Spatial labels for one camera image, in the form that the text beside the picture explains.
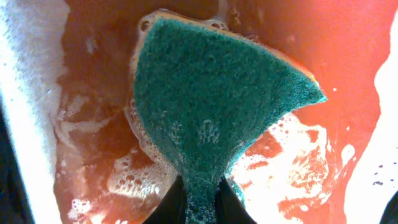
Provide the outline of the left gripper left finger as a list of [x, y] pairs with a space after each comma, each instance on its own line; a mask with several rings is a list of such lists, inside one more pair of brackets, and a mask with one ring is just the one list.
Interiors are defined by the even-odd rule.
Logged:
[[177, 176], [158, 207], [142, 224], [185, 224], [187, 194], [183, 179]]

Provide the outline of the green yellow sponge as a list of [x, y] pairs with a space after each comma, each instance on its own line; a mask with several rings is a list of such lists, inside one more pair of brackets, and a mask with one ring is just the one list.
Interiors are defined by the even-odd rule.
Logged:
[[313, 75], [284, 54], [216, 21], [161, 9], [138, 28], [134, 111], [183, 179], [185, 223], [216, 223], [219, 182], [239, 157], [283, 115], [326, 96]]

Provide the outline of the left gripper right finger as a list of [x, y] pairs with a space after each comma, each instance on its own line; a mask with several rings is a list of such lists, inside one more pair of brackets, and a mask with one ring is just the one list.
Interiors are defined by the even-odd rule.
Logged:
[[215, 195], [215, 212], [217, 224], [256, 224], [225, 177], [221, 178]]

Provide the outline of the rectangular tray with red water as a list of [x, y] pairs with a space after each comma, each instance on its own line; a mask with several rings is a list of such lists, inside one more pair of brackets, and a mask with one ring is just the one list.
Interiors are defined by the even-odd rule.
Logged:
[[396, 191], [396, 1], [2, 1], [1, 103], [36, 223], [140, 223], [175, 172], [126, 118], [141, 17], [216, 19], [311, 70], [233, 179], [258, 223], [378, 223]]

